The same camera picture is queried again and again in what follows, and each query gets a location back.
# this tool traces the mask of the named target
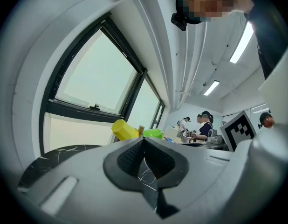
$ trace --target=ceiling light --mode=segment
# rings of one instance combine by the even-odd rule
[[[219,81],[215,80],[213,84],[209,87],[209,89],[204,93],[204,95],[206,96],[209,95],[218,85],[219,85]]]
[[[237,45],[236,50],[234,51],[230,62],[237,63],[242,53],[245,51],[250,39],[252,38],[254,31],[250,22],[247,23],[246,28],[242,34],[240,42]]]
[[[255,112],[253,112],[253,113],[254,113],[254,114],[257,114],[257,113],[264,112],[264,111],[266,111],[266,110],[269,110],[269,108],[266,108],[266,109],[263,109],[263,110],[259,110],[259,111],[255,111]]]
[[[259,107],[264,106],[264,105],[267,105],[267,104],[265,103],[265,104],[262,104],[262,105],[260,105],[260,106],[256,106],[256,107],[252,108],[251,110],[256,109],[256,108],[259,108]]]

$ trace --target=headset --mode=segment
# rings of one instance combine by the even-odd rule
[[[206,18],[197,17],[194,12],[190,12],[184,0],[176,0],[176,11],[177,13],[172,15],[171,22],[182,31],[186,31],[188,23],[197,25],[206,21]]]

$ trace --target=woman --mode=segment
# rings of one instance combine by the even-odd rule
[[[208,111],[202,112],[202,121],[204,125],[199,129],[200,134],[194,135],[194,139],[197,143],[207,141],[208,132],[213,128],[213,115]]]

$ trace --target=green plastic cup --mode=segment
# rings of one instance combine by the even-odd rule
[[[162,139],[163,134],[160,129],[149,129],[149,130],[143,131],[143,137],[153,137],[153,138]]]

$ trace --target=white ceiling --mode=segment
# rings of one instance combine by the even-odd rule
[[[203,95],[213,81],[218,80],[220,85],[209,95],[209,99],[219,100],[243,83],[260,66],[254,35],[239,61],[236,64],[229,62],[245,23],[243,13],[233,13],[208,22],[203,55],[194,78],[192,94]]]

